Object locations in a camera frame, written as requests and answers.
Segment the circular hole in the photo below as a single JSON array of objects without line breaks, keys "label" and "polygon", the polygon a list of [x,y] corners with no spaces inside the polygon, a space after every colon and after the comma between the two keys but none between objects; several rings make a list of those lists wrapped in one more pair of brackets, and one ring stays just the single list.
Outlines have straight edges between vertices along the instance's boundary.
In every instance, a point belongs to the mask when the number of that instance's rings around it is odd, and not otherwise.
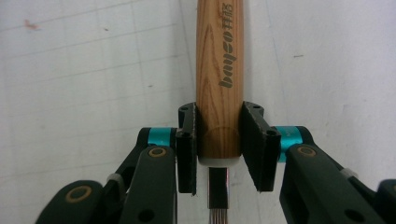
[{"label": "circular hole", "polygon": [[364,222],[364,216],[355,210],[347,209],[345,213],[349,219],[354,220],[355,222]]},{"label": "circular hole", "polygon": [[67,192],[65,199],[68,203],[79,203],[88,198],[91,193],[92,188],[90,186],[78,186]]},{"label": "circular hole", "polygon": [[272,130],[268,130],[266,133],[267,133],[268,135],[272,135],[272,136],[276,135],[276,132],[275,132],[275,131],[272,131]]},{"label": "circular hole", "polygon": [[309,147],[299,147],[297,148],[297,151],[307,157],[314,157],[317,155],[317,152]]},{"label": "circular hole", "polygon": [[166,154],[166,150],[161,147],[155,147],[154,149],[150,150],[148,154],[150,155],[150,157],[154,158],[162,157]]},{"label": "circular hole", "polygon": [[150,222],[152,219],[154,219],[154,217],[155,217],[154,212],[150,209],[141,211],[138,216],[139,221],[142,222]]}]

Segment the black plastic part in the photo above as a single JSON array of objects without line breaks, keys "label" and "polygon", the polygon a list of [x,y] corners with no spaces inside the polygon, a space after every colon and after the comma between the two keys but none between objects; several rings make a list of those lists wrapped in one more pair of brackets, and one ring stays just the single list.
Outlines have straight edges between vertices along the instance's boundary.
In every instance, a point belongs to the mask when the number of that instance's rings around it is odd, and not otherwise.
[{"label": "black plastic part", "polygon": [[375,192],[373,190],[367,188],[367,186],[361,183],[359,179],[356,178],[355,176],[352,176],[347,180],[353,186],[353,188],[355,188],[355,190],[361,195],[361,197],[363,197],[363,199],[366,200],[367,203],[369,204],[374,203]]},{"label": "black plastic part", "polygon": [[178,192],[196,194],[197,149],[196,149],[195,103],[183,105],[178,109],[179,131],[177,142],[177,180]]},{"label": "black plastic part", "polygon": [[387,223],[396,223],[396,179],[379,184],[374,209]]},{"label": "black plastic part", "polygon": [[[146,147],[148,147],[150,129],[151,128],[142,128],[140,130],[134,149],[129,153],[129,155],[125,158],[116,171],[116,174],[122,176],[125,189],[128,189],[131,185],[131,181],[134,176],[134,170],[136,168],[140,153]],[[118,223],[120,213],[124,206],[124,201],[120,198],[118,183],[114,180],[109,180],[104,187],[104,194],[106,206],[106,223]]]},{"label": "black plastic part", "polygon": [[303,144],[308,144],[310,146],[316,147],[317,145],[314,142],[314,138],[312,137],[311,132],[304,126],[295,126],[300,132],[301,137],[303,138]]},{"label": "black plastic part", "polygon": [[36,224],[102,223],[105,215],[102,198],[101,184],[91,180],[76,181],[58,191],[41,212]]},{"label": "black plastic part", "polygon": [[228,209],[228,170],[209,167],[208,208]]},{"label": "black plastic part", "polygon": [[177,133],[177,128],[172,128],[171,129],[171,137],[170,137],[170,147],[173,149],[176,149],[176,133]]},{"label": "black plastic part", "polygon": [[287,152],[280,202],[289,224],[385,223],[330,157],[306,144]]},{"label": "black plastic part", "polygon": [[272,191],[280,153],[280,133],[265,122],[263,114],[261,106],[243,103],[241,148],[257,191]]},{"label": "black plastic part", "polygon": [[170,147],[161,147],[166,153],[152,157],[149,151],[154,148],[140,154],[120,224],[177,223],[175,153]]}]

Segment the wooden handle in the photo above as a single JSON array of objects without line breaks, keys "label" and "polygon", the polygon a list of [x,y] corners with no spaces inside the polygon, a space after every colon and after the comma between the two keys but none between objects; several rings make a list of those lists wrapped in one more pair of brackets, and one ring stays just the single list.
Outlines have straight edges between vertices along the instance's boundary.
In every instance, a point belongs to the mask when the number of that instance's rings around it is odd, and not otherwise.
[{"label": "wooden handle", "polygon": [[230,166],[240,152],[243,0],[198,0],[197,107],[201,164]]}]

